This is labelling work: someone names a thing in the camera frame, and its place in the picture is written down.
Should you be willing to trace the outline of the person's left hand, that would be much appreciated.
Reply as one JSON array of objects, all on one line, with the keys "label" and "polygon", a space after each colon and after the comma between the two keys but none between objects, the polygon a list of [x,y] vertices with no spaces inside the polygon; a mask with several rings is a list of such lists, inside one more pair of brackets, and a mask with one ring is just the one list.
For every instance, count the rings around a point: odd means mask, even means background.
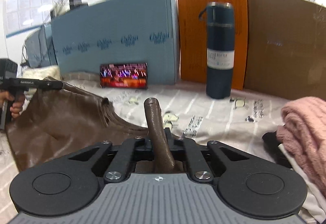
[{"label": "person's left hand", "polygon": [[19,96],[18,99],[15,99],[13,95],[11,95],[8,91],[1,91],[0,92],[0,105],[1,108],[3,106],[4,101],[11,101],[13,105],[10,108],[12,118],[17,118],[20,116],[20,113],[23,110],[23,105],[25,101],[25,95],[22,94]]}]

